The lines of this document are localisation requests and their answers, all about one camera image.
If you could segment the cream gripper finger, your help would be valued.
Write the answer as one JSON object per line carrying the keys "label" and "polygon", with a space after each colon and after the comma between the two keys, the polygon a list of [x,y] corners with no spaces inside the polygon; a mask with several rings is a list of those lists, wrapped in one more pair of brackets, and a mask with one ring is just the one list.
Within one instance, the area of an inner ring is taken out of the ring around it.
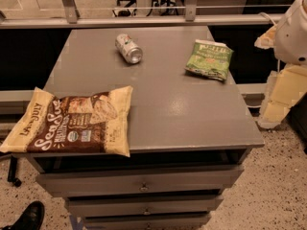
{"label": "cream gripper finger", "polygon": [[259,36],[254,42],[254,46],[260,49],[270,49],[275,46],[276,26],[270,27],[265,33]]}
{"label": "cream gripper finger", "polygon": [[261,103],[257,123],[261,128],[275,128],[281,124],[289,111],[289,104],[283,97],[280,75],[271,71],[267,79],[265,98]]}

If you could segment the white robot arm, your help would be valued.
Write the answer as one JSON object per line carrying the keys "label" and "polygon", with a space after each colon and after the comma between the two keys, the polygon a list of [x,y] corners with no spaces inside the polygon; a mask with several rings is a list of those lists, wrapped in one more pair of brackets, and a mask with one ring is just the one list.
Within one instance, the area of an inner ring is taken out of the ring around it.
{"label": "white robot arm", "polygon": [[281,124],[307,94],[307,0],[295,0],[277,24],[259,36],[254,46],[273,48],[283,70],[271,71],[257,121],[261,128]]}

